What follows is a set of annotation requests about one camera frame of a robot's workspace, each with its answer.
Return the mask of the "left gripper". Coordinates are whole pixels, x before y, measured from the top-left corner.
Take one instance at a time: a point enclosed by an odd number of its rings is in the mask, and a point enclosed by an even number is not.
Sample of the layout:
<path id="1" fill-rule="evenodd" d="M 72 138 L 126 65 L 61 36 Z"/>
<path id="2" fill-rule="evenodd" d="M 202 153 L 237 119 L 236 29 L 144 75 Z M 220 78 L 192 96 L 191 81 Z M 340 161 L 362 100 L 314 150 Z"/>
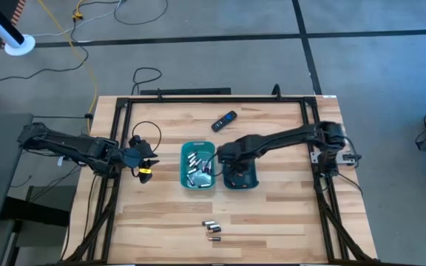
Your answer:
<path id="1" fill-rule="evenodd" d="M 142 184 L 145 184 L 152 179 L 152 167 L 159 163 L 159 160 L 143 160 L 144 158 L 157 157 L 148 142 L 140 140 L 135 144 L 134 148 L 120 149 L 119 154 L 120 161 L 126 167 L 138 167 L 138 178 Z"/>

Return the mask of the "black remote control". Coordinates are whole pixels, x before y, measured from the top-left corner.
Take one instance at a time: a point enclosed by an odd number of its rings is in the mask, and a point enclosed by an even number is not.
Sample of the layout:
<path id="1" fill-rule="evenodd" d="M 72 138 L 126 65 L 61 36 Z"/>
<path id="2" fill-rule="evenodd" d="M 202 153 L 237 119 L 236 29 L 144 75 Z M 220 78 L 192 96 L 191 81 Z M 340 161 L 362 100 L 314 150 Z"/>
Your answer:
<path id="1" fill-rule="evenodd" d="M 229 125 L 233 120 L 237 117 L 237 113 L 235 111 L 230 111 L 224 116 L 222 116 L 219 120 L 214 122 L 211 126 L 214 132 L 218 132 L 223 129 L 225 126 Z"/>

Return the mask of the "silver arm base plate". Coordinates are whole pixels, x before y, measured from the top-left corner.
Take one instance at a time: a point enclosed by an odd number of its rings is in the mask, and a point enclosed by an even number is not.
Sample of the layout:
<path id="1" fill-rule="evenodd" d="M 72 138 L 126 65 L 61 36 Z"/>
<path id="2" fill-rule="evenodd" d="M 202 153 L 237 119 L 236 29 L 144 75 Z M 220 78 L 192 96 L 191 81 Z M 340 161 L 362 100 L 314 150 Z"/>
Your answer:
<path id="1" fill-rule="evenodd" d="M 312 163 L 318 163 L 318 156 L 320 155 L 320 152 L 311 152 L 311 162 Z M 357 163 L 358 160 L 361 159 L 360 154 L 355 154 L 350 151 L 340 151 L 337 153 L 336 162 L 338 164 L 349 164 L 353 165 L 354 163 Z"/>

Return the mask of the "orange black striped board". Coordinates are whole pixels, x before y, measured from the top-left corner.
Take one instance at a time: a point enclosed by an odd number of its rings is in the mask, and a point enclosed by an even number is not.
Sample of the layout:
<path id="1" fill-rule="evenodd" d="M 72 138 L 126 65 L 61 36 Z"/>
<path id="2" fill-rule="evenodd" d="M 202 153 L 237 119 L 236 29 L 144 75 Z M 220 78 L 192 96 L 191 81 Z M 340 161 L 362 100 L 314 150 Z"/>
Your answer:
<path id="1" fill-rule="evenodd" d="M 26 0 L 0 0 L 0 9 L 11 24 L 16 26 L 21 18 L 25 4 Z"/>

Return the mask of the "black power strip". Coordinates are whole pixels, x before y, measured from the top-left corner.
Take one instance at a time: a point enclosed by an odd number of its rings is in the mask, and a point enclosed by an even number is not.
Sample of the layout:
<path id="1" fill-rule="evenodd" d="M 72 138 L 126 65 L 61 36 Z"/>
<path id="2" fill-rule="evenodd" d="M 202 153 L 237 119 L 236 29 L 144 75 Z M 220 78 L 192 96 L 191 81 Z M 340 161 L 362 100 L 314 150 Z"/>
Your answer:
<path id="1" fill-rule="evenodd" d="M 200 89 L 151 89 L 141 90 L 140 95 L 230 95 L 231 88 L 200 88 Z"/>

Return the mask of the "blue-grey plastic bin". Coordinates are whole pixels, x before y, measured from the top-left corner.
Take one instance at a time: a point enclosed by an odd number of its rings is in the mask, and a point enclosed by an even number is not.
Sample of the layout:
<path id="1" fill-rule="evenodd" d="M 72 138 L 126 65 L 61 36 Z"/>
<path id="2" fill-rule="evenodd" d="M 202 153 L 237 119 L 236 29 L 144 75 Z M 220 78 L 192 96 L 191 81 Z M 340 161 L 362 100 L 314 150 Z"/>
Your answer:
<path id="1" fill-rule="evenodd" d="M 255 161 L 249 160 L 243 163 L 231 163 L 222 165 L 222 174 L 224 185 L 232 190 L 245 190 L 256 188 L 259 185 L 257 179 Z M 243 171 L 243 176 L 236 176 L 236 172 Z M 245 182 L 248 184 L 247 188 L 233 188 L 231 182 L 242 183 Z"/>

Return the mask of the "white pole round base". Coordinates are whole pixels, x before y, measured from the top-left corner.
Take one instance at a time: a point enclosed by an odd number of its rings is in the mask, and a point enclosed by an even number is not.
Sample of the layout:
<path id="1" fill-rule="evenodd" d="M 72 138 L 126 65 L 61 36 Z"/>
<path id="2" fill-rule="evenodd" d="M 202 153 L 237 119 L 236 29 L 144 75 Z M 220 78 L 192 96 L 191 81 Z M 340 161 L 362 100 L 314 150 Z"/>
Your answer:
<path id="1" fill-rule="evenodd" d="M 36 45 L 34 37 L 20 33 L 1 11 L 0 39 L 4 42 L 4 51 L 11 56 L 26 55 Z"/>

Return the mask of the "teal green plastic bin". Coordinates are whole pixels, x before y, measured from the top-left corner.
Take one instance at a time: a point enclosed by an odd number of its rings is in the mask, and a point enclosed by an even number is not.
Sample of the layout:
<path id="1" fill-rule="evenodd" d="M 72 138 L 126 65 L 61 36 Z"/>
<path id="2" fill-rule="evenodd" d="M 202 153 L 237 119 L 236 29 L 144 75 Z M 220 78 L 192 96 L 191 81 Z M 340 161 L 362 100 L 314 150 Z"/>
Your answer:
<path id="1" fill-rule="evenodd" d="M 207 163 L 211 163 L 211 174 L 207 174 L 206 172 L 202 172 L 202 162 L 199 166 L 189 167 L 189 158 L 187 156 L 192 152 L 196 151 L 197 160 L 202 159 Z M 216 149 L 213 143 L 209 141 L 196 141 L 196 142 L 188 142 L 183 144 L 181 153 L 180 153 L 180 184 L 187 189 L 192 190 L 206 190 L 213 188 L 216 183 L 216 168 L 215 168 L 215 155 Z M 187 174 L 187 172 L 193 168 L 198 168 L 193 174 Z M 189 175 L 195 183 L 194 187 L 189 186 L 186 176 Z M 198 188 L 199 185 L 202 184 L 211 184 L 211 187 L 208 188 Z"/>

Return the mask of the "black aluminium table frame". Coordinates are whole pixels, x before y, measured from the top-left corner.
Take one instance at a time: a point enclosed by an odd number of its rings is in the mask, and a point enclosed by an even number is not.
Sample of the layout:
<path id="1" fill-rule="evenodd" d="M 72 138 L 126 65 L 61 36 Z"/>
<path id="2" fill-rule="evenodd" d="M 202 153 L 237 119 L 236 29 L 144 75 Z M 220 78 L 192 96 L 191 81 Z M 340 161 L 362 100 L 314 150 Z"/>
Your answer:
<path id="1" fill-rule="evenodd" d="M 218 132 L 212 124 L 237 117 Z M 91 134 L 125 148 L 139 135 L 159 163 L 142 184 L 134 169 L 113 178 L 81 171 L 70 214 L 64 266 L 82 265 L 311 265 L 378 263 L 354 165 L 338 175 L 318 172 L 312 145 L 271 150 L 255 161 L 259 185 L 232 190 L 215 155 L 213 188 L 180 184 L 183 144 L 209 141 L 215 149 L 248 134 L 270 135 L 308 124 L 342 124 L 328 96 L 107 96 L 98 100 Z M 222 229 L 209 233 L 203 221 Z M 210 242 L 208 237 L 221 237 Z"/>

